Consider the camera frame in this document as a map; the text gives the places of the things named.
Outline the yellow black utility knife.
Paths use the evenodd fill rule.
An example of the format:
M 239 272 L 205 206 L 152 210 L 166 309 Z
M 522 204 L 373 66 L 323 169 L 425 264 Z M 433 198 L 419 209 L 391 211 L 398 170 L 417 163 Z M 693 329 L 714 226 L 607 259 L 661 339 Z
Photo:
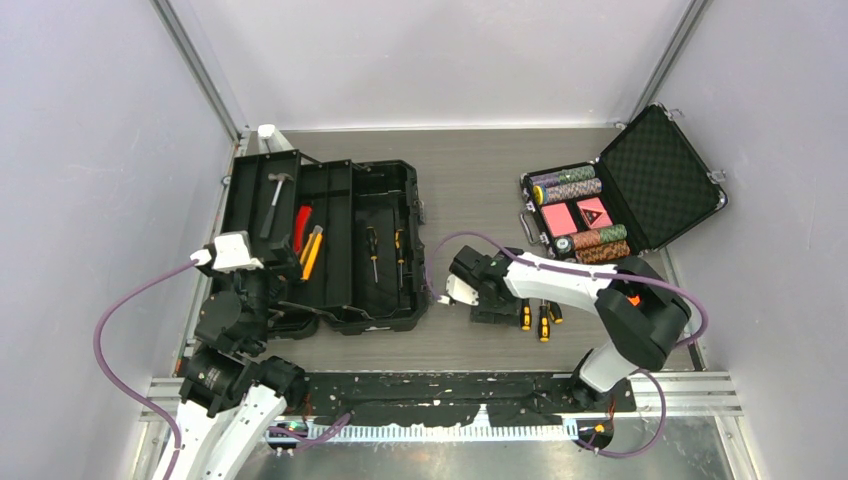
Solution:
M 316 225 L 310 232 L 306 245 L 301 251 L 301 280 L 306 282 L 310 279 L 317 261 L 318 254 L 323 241 L 324 229 L 320 225 Z

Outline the red black pliers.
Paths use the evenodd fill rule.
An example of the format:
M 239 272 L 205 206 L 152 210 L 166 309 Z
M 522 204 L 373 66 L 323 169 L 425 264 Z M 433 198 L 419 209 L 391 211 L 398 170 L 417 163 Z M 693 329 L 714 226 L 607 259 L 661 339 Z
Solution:
M 303 204 L 299 207 L 297 214 L 295 216 L 295 225 L 292 235 L 292 246 L 295 253 L 300 254 L 305 238 L 307 236 L 306 231 L 309 225 L 310 218 L 312 216 L 313 206 L 311 204 Z

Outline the small steel hammer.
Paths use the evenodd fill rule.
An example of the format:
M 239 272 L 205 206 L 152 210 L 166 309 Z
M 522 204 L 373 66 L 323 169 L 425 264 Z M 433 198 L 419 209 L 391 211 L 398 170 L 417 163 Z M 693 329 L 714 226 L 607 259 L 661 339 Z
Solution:
M 294 181 L 294 177 L 288 173 L 269 173 L 267 178 L 271 182 L 276 183 L 274 193 L 272 195 L 268 211 L 266 212 L 259 237 L 263 240 L 268 239 L 271 235 L 273 225 L 276 218 L 276 211 L 279 202 L 282 188 L 286 183 Z

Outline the black plastic toolbox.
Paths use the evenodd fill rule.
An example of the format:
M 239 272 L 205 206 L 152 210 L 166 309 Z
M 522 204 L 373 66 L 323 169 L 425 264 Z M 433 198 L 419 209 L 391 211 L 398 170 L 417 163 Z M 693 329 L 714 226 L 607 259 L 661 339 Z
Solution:
M 263 240 L 260 230 L 276 187 L 269 173 L 288 173 L 294 181 L 283 186 L 271 235 Z M 222 229 L 247 231 L 252 253 L 269 270 L 269 244 L 285 235 L 292 238 L 301 205 L 313 206 L 304 246 L 316 225 L 324 229 L 308 281 L 277 275 L 280 288 L 271 306 L 270 338 L 305 339 L 321 325 L 343 335 L 416 327 L 430 304 L 418 183 L 417 170 L 399 159 L 321 162 L 298 150 L 235 159 Z M 368 255 L 367 226 L 378 236 L 378 283 Z M 402 290 L 394 244 L 399 228 L 406 242 Z

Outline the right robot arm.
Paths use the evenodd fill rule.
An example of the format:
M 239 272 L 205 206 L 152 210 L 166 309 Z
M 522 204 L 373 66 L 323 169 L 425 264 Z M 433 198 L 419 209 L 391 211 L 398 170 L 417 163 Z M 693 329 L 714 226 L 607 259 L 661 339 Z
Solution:
M 456 302 L 538 299 L 600 318 L 608 340 L 581 359 L 565 388 L 565 399 L 579 411 L 598 409 L 632 373 L 660 370 L 692 316 L 681 295 L 639 257 L 585 265 L 520 249 L 489 256 L 465 246 L 449 271 L 446 295 Z

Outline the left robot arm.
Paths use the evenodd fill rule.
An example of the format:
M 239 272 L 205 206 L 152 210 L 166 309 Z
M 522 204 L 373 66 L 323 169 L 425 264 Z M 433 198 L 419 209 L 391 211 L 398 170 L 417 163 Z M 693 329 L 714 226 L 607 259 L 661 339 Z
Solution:
M 279 279 L 256 257 L 245 231 L 220 234 L 191 255 L 222 288 L 202 303 L 179 390 L 172 434 L 156 479 L 233 479 L 271 422 L 307 398 L 304 370 L 265 352 Z

